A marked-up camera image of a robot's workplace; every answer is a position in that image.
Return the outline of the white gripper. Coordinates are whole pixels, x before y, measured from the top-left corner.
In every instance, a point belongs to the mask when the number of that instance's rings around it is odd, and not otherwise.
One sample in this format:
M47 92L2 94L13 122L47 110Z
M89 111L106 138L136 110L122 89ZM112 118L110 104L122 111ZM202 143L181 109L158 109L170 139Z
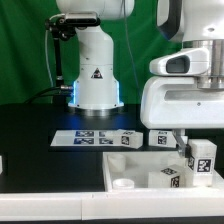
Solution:
M224 90L203 88L200 80L209 70L206 48L184 48L154 59L154 74L143 90L140 119L148 129L175 129L173 136L181 157L191 147L183 129L224 128Z

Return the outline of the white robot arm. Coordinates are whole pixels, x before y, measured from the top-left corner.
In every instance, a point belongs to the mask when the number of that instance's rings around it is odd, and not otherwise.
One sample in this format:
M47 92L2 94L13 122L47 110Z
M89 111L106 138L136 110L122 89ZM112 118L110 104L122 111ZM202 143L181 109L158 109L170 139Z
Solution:
M113 75L113 40L102 20L130 15L135 0L56 0L79 41L80 73L70 107L103 115L123 106ZM182 49L154 59L140 119L150 129L224 128L224 0L158 0L157 27Z

